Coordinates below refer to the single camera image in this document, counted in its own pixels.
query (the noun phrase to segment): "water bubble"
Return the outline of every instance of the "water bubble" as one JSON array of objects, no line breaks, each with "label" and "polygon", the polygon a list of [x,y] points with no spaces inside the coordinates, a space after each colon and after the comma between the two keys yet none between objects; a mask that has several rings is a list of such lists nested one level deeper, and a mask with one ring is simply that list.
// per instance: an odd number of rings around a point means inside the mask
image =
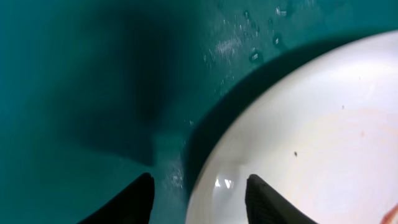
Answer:
[{"label": "water bubble", "polygon": [[250,18],[250,14],[249,14],[249,11],[244,11],[243,12],[243,16],[246,18],[246,19],[249,19]]},{"label": "water bubble", "polygon": [[216,63],[216,58],[210,49],[203,54],[203,62],[208,68],[212,68],[212,66]]},{"label": "water bubble", "polygon": [[264,62],[264,56],[260,50],[254,49],[252,50],[252,54],[250,55],[249,60],[251,63],[260,65]]},{"label": "water bubble", "polygon": [[272,44],[274,45],[275,48],[279,50],[287,50],[287,47],[284,43],[284,40],[282,38],[282,34],[280,33],[275,33],[274,37],[272,38]]},{"label": "water bubble", "polygon": [[275,13],[280,17],[291,17],[294,13],[293,2],[282,2],[279,6],[276,7]]},{"label": "water bubble", "polygon": [[216,53],[221,54],[222,57],[228,58],[230,55],[235,54],[235,49],[242,44],[240,38],[233,37],[232,39],[220,41],[216,45]]}]

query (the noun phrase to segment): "dark spot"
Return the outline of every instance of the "dark spot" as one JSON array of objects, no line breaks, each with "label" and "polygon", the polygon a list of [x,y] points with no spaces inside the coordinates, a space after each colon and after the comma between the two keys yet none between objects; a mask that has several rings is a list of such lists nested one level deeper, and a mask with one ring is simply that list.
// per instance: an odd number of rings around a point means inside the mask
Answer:
[{"label": "dark spot", "polygon": [[251,22],[251,28],[257,32],[260,32],[260,27],[255,22]]},{"label": "dark spot", "polygon": [[244,36],[245,40],[251,39],[251,37],[252,37],[252,35],[250,33],[248,33],[248,32],[244,32],[243,36]]},{"label": "dark spot", "polygon": [[[99,4],[76,24],[76,38],[100,35],[101,41],[79,63],[65,66],[61,73],[73,75],[46,98],[59,141],[155,165],[153,134],[174,97],[177,58],[186,47],[182,36],[191,24],[179,13],[154,15],[145,8]],[[104,39],[103,32],[112,38]]]},{"label": "dark spot", "polygon": [[222,10],[224,8],[224,5],[225,5],[225,0],[217,1],[217,9],[218,10]]},{"label": "dark spot", "polygon": [[333,0],[333,1],[320,1],[319,6],[322,12],[326,15],[336,11],[336,9],[343,7],[345,4],[344,0]]},{"label": "dark spot", "polygon": [[274,20],[270,17],[268,19],[268,29],[273,30],[274,29]]},{"label": "dark spot", "polygon": [[246,19],[250,19],[250,14],[249,14],[249,11],[244,11],[243,12],[243,16],[246,18]]}]

